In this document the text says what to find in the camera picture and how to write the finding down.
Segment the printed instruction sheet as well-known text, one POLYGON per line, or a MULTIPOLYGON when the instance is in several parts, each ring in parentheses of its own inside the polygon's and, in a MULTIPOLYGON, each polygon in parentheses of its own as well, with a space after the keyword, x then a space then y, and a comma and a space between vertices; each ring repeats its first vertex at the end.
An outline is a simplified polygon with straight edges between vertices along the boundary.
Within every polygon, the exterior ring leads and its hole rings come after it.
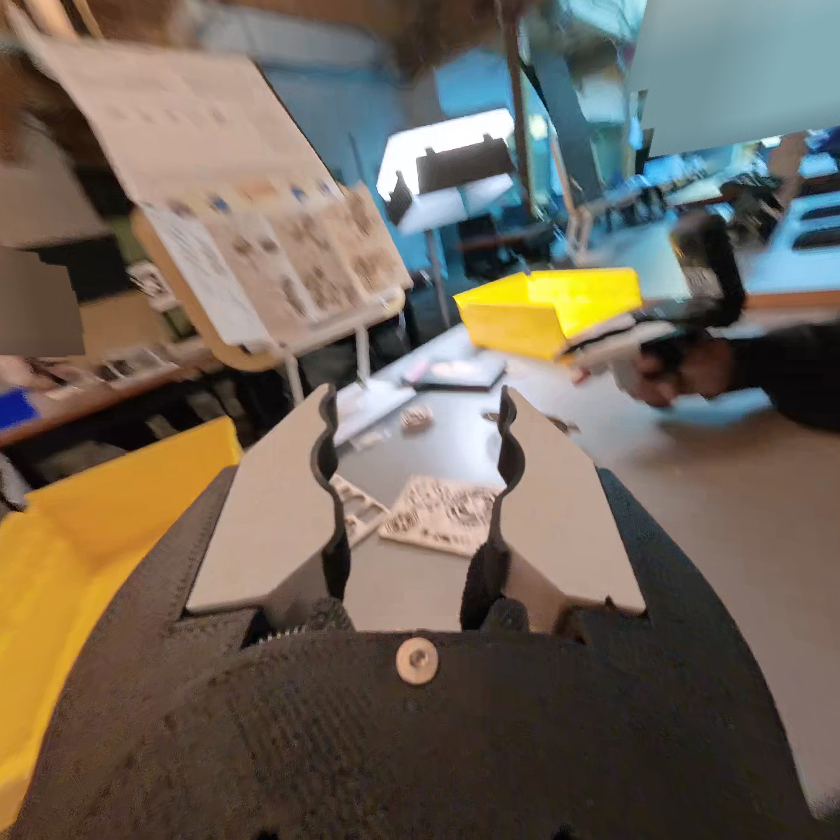
POLYGON ((367 187, 333 178, 249 59, 18 36, 226 345, 291 345, 411 285, 367 187))

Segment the person's right forearm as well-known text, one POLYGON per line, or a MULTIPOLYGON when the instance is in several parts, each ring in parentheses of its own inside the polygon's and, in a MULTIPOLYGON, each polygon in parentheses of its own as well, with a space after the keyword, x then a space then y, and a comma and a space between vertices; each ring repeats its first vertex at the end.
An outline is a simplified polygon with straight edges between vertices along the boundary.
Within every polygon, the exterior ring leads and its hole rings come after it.
POLYGON ((798 324, 727 339, 730 392, 764 392, 795 423, 839 431, 839 321, 798 324))

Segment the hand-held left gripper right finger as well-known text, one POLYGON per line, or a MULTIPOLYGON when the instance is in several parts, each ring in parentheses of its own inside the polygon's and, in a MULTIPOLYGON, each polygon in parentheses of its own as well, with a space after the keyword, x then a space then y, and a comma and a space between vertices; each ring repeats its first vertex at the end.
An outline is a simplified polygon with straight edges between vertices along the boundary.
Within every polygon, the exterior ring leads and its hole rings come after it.
POLYGON ((647 606, 591 458, 519 391, 502 387, 497 429, 503 488, 469 563, 459 624, 480 629, 499 602, 517 602, 531 632, 565 632, 594 609, 647 606))

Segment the wooden post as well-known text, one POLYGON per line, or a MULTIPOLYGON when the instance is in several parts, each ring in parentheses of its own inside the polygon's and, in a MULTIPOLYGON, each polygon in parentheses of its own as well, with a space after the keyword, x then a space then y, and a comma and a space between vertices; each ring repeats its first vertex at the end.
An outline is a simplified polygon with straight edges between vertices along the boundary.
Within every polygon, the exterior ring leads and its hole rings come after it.
POLYGON ((532 179, 529 168, 529 135, 522 82, 519 17, 520 2, 496 1, 500 33, 505 49, 513 105, 513 140, 520 183, 521 204, 529 218, 534 217, 532 179))

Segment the blue flat item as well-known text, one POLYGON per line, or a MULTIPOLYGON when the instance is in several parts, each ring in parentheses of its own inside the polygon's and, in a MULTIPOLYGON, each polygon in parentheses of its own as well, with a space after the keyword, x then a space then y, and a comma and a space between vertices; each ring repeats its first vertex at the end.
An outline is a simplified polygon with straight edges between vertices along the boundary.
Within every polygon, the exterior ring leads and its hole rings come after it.
POLYGON ((1 393, 0 428, 2 431, 40 418, 38 409, 30 402, 23 388, 12 388, 1 393))

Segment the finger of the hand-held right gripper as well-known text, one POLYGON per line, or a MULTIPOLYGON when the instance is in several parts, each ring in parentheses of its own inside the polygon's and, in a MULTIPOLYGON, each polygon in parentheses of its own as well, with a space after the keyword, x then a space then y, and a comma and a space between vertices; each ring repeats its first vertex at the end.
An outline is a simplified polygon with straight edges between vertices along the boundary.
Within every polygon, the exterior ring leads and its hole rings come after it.
POLYGON ((622 313, 569 337, 560 354, 577 353, 589 344, 604 341, 636 326, 637 321, 632 313, 622 313))
POLYGON ((594 376, 610 374, 616 384, 636 384, 635 360, 643 345, 665 337, 664 324, 638 324, 573 349, 570 367, 594 376))

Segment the wooden puzzle sheet with gears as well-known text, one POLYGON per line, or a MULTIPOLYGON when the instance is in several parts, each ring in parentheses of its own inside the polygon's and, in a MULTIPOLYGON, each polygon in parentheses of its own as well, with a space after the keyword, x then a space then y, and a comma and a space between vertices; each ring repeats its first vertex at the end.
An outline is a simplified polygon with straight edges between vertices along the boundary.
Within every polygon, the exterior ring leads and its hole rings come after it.
POLYGON ((381 539, 470 560, 485 543, 501 484, 409 476, 377 530, 381 539))

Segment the white background table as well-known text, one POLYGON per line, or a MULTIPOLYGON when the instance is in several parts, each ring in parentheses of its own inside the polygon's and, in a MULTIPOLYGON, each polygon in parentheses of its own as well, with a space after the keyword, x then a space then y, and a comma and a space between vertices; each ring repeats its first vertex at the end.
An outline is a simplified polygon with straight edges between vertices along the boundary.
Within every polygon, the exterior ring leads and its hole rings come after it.
POLYGON ((837 310, 839 193, 795 199, 742 276, 753 310, 837 310))

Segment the black flat box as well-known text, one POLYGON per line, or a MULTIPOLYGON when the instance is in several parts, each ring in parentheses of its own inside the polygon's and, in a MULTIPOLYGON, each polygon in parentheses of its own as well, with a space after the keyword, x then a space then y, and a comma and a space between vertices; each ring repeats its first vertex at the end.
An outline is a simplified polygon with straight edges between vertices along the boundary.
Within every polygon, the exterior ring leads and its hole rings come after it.
POLYGON ((507 372, 503 360, 478 356, 467 360, 418 362, 402 375, 402 383, 416 392, 490 392, 507 372))

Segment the wooden side table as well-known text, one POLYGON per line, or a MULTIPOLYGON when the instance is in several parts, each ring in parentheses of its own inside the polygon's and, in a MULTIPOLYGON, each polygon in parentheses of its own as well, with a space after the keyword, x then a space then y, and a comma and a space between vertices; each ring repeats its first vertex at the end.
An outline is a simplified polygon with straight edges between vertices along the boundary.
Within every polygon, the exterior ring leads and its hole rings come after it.
POLYGON ((113 407, 127 405, 132 399, 155 392, 166 385, 192 382, 200 375, 222 368, 209 350, 187 355, 182 364, 165 363, 120 381, 90 381, 84 386, 66 387, 59 395, 29 392, 37 416, 1 432, 1 448, 20 445, 43 434, 66 427, 80 419, 93 417, 113 407))

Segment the large yellow plastic bin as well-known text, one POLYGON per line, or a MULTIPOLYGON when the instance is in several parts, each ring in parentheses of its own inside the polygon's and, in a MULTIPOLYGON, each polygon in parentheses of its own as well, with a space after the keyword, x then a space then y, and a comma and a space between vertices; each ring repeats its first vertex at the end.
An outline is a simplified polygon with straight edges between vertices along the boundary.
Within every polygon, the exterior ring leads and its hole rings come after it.
POLYGON ((27 494, 1 527, 1 827, 67 675, 118 589, 243 454, 221 417, 27 494))

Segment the grey desk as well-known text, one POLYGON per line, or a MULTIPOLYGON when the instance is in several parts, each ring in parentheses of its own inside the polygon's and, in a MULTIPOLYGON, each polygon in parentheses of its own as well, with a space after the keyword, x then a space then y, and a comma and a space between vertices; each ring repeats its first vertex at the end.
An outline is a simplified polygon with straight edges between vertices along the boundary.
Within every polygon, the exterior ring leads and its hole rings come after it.
MULTIPOLYGON (((510 384, 578 432, 704 574, 759 662, 788 732, 809 805, 838 817, 838 435, 798 426, 761 392, 685 398, 658 412, 605 375, 573 386, 536 360, 510 384)), ((340 475, 390 507, 414 474, 498 482, 493 392, 426 392, 433 425, 405 436, 397 414, 340 475)), ((456 629, 467 561, 372 536, 353 549, 345 603, 363 630, 456 629)))

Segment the wooden document stand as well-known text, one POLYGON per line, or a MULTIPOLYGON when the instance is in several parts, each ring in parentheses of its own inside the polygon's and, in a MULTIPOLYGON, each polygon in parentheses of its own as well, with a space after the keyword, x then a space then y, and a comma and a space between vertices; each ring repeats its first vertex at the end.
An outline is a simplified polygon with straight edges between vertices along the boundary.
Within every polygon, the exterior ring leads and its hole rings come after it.
POLYGON ((369 402, 373 406, 385 404, 384 397, 373 395, 370 332, 374 327, 400 317, 406 304, 406 291, 402 287, 385 290, 372 303, 365 304, 361 309, 319 325, 306 333, 291 348, 282 345, 274 347, 262 339, 257 340, 253 350, 243 344, 228 344, 222 339, 202 302, 166 249, 150 218, 151 210, 150 207, 137 207, 132 211, 132 231, 151 258, 154 267, 171 288, 175 303, 183 309, 185 316, 217 361, 229 368, 248 373, 284 368, 294 402, 300 403, 306 391, 299 370, 300 357, 340 340, 352 338, 355 346, 356 381, 361 389, 360 402, 369 402))

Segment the person's right hand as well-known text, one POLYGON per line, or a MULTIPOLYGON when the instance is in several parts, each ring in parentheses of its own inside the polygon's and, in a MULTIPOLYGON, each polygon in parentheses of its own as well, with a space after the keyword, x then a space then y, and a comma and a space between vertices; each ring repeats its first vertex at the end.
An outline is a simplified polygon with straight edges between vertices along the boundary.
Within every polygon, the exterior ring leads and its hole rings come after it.
POLYGON ((653 408, 682 396, 714 400, 738 389, 737 342, 710 337, 689 345, 662 339, 642 346, 633 361, 629 395, 653 408))

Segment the small yellow plastic bin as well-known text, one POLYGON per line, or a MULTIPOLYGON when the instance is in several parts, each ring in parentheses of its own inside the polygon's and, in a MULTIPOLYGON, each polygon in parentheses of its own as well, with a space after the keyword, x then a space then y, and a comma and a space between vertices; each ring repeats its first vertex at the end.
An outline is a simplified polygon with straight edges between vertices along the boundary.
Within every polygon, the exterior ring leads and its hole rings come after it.
POLYGON ((643 302, 632 268, 519 272, 455 295, 474 346, 543 361, 643 302))

